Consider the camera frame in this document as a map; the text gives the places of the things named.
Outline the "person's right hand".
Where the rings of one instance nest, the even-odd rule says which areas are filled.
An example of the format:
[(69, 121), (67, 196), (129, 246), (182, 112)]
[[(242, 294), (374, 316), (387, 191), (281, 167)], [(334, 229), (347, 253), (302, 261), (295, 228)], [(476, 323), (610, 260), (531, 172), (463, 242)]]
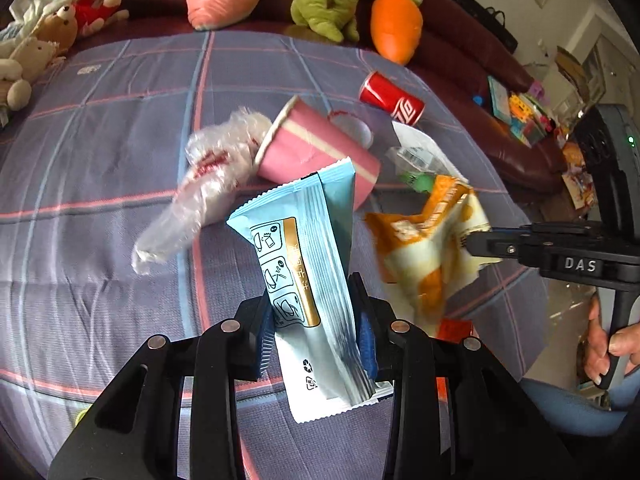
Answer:
[(601, 326), (598, 294), (591, 297), (589, 307), (584, 372), (598, 386), (602, 378), (608, 374), (612, 356), (628, 359), (626, 375), (639, 367), (640, 327), (639, 324), (629, 325), (608, 336)]

